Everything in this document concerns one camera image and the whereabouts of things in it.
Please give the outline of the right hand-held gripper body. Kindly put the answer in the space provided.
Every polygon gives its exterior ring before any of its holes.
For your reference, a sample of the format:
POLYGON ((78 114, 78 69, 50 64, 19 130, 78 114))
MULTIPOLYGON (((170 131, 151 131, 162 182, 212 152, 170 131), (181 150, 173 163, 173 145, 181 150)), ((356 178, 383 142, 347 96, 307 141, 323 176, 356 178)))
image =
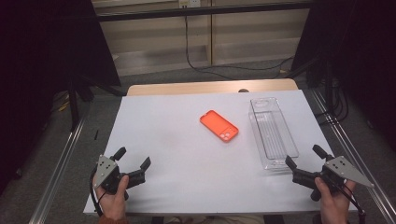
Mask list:
POLYGON ((375 184, 372 183, 344 156, 328 160, 324 163, 324 166, 339 177, 354 181, 357 184, 361 184, 371 189, 375 187, 375 184))

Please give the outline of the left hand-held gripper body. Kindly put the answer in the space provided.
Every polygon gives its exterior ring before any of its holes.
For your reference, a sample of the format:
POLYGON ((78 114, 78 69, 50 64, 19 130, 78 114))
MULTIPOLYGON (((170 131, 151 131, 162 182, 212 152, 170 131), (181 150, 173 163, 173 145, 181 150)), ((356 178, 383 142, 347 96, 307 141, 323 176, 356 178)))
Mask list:
POLYGON ((120 172, 120 167, 115 161, 105 155, 100 155, 94 176, 95 179, 92 185, 95 190, 102 189, 114 195, 117 193, 119 183, 125 173, 120 172))

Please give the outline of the orange phone case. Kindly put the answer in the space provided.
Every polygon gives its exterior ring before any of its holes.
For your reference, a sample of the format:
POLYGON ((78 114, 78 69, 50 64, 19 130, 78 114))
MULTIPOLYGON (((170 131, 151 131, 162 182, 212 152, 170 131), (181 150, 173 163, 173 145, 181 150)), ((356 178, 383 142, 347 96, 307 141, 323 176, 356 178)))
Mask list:
POLYGON ((230 142, 239 134, 238 128, 215 110, 209 110, 204 113, 200 117, 200 122, 225 143, 230 142))

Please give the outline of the person's left hand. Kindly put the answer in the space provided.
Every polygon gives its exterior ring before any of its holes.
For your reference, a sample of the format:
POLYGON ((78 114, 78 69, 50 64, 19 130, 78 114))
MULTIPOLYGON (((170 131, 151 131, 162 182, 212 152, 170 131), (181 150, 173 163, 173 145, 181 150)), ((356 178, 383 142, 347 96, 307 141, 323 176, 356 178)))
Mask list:
POLYGON ((116 194, 107 194, 104 190, 94 190, 95 194, 99 197, 98 201, 102 209, 102 216, 106 216, 115 220, 126 218, 126 202, 124 199, 124 192, 128 186, 129 177, 125 175, 118 187, 116 194))

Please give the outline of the person's right hand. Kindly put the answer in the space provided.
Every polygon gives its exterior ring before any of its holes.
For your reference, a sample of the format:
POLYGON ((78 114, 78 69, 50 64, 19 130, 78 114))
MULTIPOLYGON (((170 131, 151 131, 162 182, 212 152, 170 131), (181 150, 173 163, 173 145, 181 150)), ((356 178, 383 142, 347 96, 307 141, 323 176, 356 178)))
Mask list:
POLYGON ((350 200, 341 193, 331 194, 328 186, 320 177, 315 178, 315 184, 321 194, 321 223, 347 224, 350 200))

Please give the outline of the clear plastic container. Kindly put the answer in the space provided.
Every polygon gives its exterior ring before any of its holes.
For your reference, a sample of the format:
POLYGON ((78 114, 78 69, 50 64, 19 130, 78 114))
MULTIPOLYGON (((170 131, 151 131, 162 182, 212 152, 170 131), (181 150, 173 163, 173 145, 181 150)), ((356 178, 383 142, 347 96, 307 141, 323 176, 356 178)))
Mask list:
POLYGON ((286 158, 298 158, 299 151, 278 100, 274 97, 251 99, 248 116, 263 169, 288 169, 286 158))

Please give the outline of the black tripod stand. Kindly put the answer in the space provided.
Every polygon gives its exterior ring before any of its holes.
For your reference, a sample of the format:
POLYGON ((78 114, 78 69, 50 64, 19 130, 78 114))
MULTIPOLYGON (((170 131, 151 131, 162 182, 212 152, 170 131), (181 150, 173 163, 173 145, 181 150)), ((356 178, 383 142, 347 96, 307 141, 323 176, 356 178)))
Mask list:
POLYGON ((80 115, 78 111, 78 98, 79 96, 84 102, 91 102, 94 98, 93 93, 91 91, 91 86, 97 87, 103 91, 106 91, 115 96, 125 96, 125 91, 119 91, 115 88, 101 83, 94 78, 87 76, 74 76, 68 80, 68 95, 69 95, 69 104, 71 111, 71 132, 75 131, 80 123, 80 115))

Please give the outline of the dark curtain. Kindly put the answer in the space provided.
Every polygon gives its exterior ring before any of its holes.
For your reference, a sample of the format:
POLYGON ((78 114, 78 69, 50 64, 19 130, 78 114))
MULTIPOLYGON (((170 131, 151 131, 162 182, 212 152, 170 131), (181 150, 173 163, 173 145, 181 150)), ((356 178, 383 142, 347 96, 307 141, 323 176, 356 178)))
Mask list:
POLYGON ((49 119, 53 97, 120 84, 92 0, 0 0, 0 194, 49 119))
POLYGON ((293 60, 326 65, 396 151, 396 0, 312 0, 293 60))

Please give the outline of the black horizontal bar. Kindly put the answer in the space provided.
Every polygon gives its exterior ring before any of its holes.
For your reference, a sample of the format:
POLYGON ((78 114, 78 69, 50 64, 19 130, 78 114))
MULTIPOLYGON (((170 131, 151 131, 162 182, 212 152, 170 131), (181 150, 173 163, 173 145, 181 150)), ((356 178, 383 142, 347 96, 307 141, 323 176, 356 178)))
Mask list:
POLYGON ((100 22, 132 21, 132 20, 248 13, 248 12, 261 12, 261 11, 294 10, 294 9, 311 8, 314 4, 315 4, 314 0, 304 0, 298 2, 267 3, 267 4, 257 4, 257 5, 192 7, 185 9, 181 9, 181 8, 161 9, 161 10, 139 11, 139 12, 104 13, 97 15, 96 19, 100 22))

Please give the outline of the aluminium floor rail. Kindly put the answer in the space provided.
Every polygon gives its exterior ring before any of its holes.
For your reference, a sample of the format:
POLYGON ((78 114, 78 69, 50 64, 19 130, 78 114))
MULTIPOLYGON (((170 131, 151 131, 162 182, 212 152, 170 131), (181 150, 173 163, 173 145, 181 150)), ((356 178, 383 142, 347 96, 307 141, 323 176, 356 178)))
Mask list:
POLYGON ((343 120, 328 115, 324 96, 318 90, 306 94, 333 153, 346 156, 375 184, 357 186, 355 196, 366 212, 367 224, 396 224, 396 152, 372 128, 352 103, 343 120))
POLYGON ((49 182, 44 190, 44 193, 42 194, 38 205, 36 206, 35 211, 31 216, 29 224, 45 224, 54 198, 58 192, 59 187, 61 186, 61 181, 64 177, 66 167, 74 152, 85 121, 85 118, 80 119, 74 130, 69 134, 61 157, 58 160, 56 167, 51 175, 51 178, 49 179, 49 182))

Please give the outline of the white wall power outlet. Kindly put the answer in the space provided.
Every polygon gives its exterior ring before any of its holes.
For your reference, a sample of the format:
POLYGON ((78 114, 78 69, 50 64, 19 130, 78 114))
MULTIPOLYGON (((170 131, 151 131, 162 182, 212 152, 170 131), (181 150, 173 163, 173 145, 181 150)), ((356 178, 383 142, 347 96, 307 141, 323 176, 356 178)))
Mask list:
POLYGON ((200 7, 201 0, 178 0, 180 8, 200 7))

